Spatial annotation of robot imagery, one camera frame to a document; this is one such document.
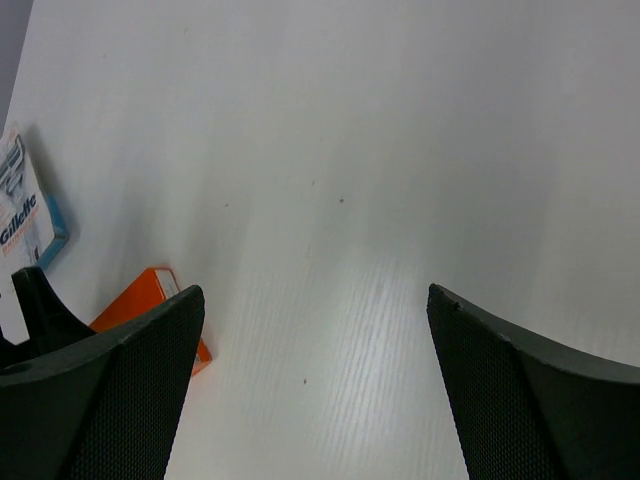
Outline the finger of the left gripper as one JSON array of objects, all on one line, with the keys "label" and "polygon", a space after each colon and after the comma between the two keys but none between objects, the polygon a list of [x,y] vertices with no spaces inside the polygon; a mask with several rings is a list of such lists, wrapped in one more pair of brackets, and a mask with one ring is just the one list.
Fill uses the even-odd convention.
[{"label": "finger of the left gripper", "polygon": [[2,370],[96,334],[65,306],[40,267],[22,268],[11,279],[29,338],[14,344],[1,335]]}]

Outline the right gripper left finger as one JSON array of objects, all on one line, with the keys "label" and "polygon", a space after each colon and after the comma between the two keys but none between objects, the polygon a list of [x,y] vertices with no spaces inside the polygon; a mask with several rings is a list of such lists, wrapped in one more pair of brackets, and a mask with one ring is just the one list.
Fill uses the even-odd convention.
[{"label": "right gripper left finger", "polygon": [[4,479],[161,479],[205,300],[191,286],[149,312],[1,371]]}]

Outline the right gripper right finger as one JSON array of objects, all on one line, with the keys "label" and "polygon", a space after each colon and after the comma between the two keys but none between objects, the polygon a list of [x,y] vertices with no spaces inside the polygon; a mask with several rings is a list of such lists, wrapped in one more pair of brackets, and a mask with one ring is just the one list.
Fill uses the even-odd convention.
[{"label": "right gripper right finger", "polygon": [[639,370],[429,287],[427,316],[472,479],[636,479]]}]

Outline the white Gillette razor pack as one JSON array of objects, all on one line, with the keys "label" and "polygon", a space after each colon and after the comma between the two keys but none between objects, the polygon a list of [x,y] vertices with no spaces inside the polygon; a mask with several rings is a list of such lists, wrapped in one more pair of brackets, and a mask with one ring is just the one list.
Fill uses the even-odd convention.
[{"label": "white Gillette razor pack", "polygon": [[45,270],[68,241],[54,196],[41,188],[19,127],[1,138],[1,332],[18,344],[29,338],[11,275],[24,267]]}]

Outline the orange razor box near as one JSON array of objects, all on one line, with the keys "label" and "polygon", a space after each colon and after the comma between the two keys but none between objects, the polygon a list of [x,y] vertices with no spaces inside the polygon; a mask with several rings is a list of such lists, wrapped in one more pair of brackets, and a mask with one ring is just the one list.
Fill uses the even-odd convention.
[{"label": "orange razor box near", "polygon": [[[90,324],[98,332],[105,332],[145,314],[171,297],[182,288],[170,267],[146,268],[124,289]],[[155,363],[151,355],[129,354],[119,358],[118,370],[132,382],[139,383],[146,377],[155,376]]]}]

